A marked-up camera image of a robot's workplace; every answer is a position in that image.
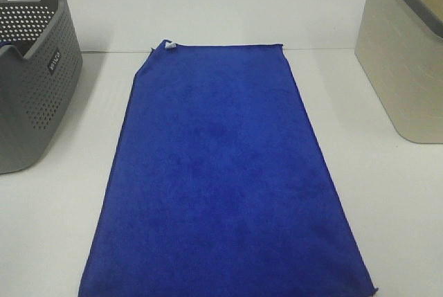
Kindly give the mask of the beige plastic bin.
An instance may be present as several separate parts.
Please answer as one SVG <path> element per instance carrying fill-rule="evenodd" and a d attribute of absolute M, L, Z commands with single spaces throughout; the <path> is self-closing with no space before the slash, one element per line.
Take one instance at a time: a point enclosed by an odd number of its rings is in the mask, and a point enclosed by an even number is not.
<path fill-rule="evenodd" d="M 365 0 L 355 55 L 397 133 L 442 143 L 442 0 Z"/>

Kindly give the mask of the grey perforated laundry basket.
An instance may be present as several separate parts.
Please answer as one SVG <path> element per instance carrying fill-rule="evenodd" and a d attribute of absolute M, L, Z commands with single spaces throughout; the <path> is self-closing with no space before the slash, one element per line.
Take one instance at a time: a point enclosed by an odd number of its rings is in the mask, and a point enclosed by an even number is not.
<path fill-rule="evenodd" d="M 1 173 L 42 157 L 81 70 L 67 0 L 1 2 Z"/>

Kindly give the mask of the blue microfibre towel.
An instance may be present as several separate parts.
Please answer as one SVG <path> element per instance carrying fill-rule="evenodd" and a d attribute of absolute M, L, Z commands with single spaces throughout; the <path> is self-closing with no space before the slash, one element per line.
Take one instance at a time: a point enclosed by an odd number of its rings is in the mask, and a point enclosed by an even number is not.
<path fill-rule="evenodd" d="M 152 50 L 80 296 L 373 296 L 281 44 Z"/>

